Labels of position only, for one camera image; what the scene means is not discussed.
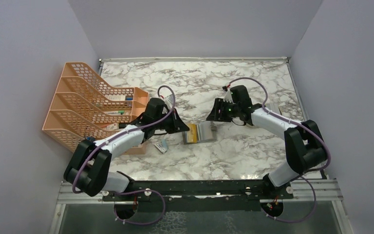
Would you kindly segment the gold credit card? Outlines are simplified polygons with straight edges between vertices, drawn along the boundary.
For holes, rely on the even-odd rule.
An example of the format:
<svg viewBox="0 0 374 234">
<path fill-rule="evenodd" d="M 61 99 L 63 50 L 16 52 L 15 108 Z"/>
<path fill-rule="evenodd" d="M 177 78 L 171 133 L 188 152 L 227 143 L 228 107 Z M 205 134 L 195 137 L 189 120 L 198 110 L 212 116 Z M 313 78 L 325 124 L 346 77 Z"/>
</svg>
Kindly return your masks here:
<svg viewBox="0 0 374 234">
<path fill-rule="evenodd" d="M 189 131 L 186 132 L 186 142 L 196 143 L 198 141 L 197 125 L 189 123 L 187 126 L 189 127 Z"/>
</svg>

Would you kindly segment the grey card holder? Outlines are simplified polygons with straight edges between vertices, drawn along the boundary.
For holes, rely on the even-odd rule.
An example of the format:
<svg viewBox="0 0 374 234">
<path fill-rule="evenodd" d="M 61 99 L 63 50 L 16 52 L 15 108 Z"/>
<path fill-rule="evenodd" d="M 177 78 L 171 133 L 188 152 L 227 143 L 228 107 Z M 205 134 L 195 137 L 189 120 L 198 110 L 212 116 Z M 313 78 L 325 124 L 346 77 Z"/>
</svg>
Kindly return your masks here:
<svg viewBox="0 0 374 234">
<path fill-rule="evenodd" d="M 217 126 L 212 121 L 204 121 L 196 125 L 198 141 L 195 144 L 213 142 L 217 140 Z M 186 142 L 186 132 L 182 132 L 182 136 L 184 144 L 192 144 Z"/>
</svg>

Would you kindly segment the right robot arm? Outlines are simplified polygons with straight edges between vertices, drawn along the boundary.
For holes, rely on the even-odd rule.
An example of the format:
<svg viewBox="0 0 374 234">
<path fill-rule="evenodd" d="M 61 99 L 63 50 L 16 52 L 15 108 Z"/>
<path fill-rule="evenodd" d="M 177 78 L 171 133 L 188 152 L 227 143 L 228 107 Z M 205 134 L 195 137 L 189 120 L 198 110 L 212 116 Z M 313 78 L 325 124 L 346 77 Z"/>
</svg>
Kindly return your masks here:
<svg viewBox="0 0 374 234">
<path fill-rule="evenodd" d="M 224 87 L 224 98 L 216 98 L 207 121 L 232 122 L 239 118 L 245 125 L 261 127 L 285 143 L 286 161 L 263 177 L 262 194 L 274 198 L 288 182 L 308 172 L 329 158 L 317 124 L 285 118 L 262 104 L 253 104 L 243 85 Z"/>
</svg>

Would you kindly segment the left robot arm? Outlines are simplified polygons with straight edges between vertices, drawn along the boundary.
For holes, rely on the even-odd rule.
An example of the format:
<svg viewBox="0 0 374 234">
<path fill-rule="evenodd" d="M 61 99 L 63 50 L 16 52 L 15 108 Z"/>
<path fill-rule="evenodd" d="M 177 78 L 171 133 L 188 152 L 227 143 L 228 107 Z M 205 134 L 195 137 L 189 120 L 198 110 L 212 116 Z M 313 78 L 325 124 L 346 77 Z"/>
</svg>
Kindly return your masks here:
<svg viewBox="0 0 374 234">
<path fill-rule="evenodd" d="M 118 133 L 93 142 L 80 141 L 63 174 L 64 180 L 73 185 L 74 193 L 95 196 L 108 191 L 121 200 L 130 199 L 134 189 L 131 179 L 121 172 L 110 172 L 111 161 L 155 136 L 157 130 L 175 134 L 188 132 L 189 127 L 174 107 L 160 98 L 151 98 L 145 111 Z"/>
</svg>

